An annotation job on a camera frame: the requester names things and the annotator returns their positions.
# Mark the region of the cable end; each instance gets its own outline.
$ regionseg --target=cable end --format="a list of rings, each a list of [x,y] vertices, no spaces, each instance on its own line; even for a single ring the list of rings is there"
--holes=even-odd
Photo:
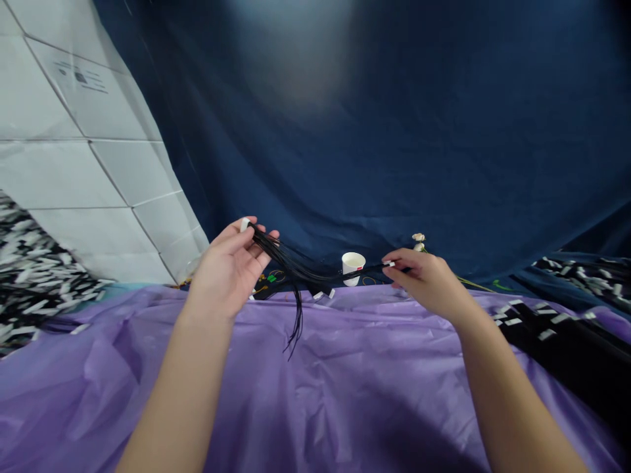
[[[241,231],[240,233],[245,232],[248,229],[248,225],[250,225],[250,219],[248,217],[243,217],[241,220]]]

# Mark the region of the right hand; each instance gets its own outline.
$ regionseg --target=right hand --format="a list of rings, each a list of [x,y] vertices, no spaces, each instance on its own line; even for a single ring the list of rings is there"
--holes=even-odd
[[[401,248],[383,257],[383,261],[388,260],[394,267],[385,267],[383,273],[394,281],[393,287],[404,288],[425,309],[456,328],[486,315],[444,259]],[[405,268],[410,268],[407,274],[401,271]]]

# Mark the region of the cup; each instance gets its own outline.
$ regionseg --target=cup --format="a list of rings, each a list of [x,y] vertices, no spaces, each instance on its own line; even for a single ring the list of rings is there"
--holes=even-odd
[[[342,274],[349,274],[353,271],[363,269],[366,265],[366,259],[359,253],[344,253],[342,255]],[[360,277],[357,276],[353,279],[347,279],[344,281],[346,286],[357,286],[360,281]]]

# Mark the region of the white tiled wall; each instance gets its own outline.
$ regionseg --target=white tiled wall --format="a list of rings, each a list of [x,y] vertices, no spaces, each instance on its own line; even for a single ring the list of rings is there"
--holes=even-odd
[[[181,281],[208,239],[91,1],[0,0],[0,77],[0,189],[95,276]]]

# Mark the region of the purple plastic sheet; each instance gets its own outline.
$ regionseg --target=purple plastic sheet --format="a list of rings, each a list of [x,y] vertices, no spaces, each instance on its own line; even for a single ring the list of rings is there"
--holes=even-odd
[[[487,309],[515,298],[475,296]],[[114,470],[185,297],[158,286],[130,292],[77,314],[93,323],[81,334],[42,334],[2,361],[0,471]],[[250,302],[237,317],[206,471],[489,471],[449,323],[389,286],[309,299],[289,362],[291,295]],[[595,312],[631,340],[629,322]],[[590,470],[619,471],[606,427],[515,353]]]

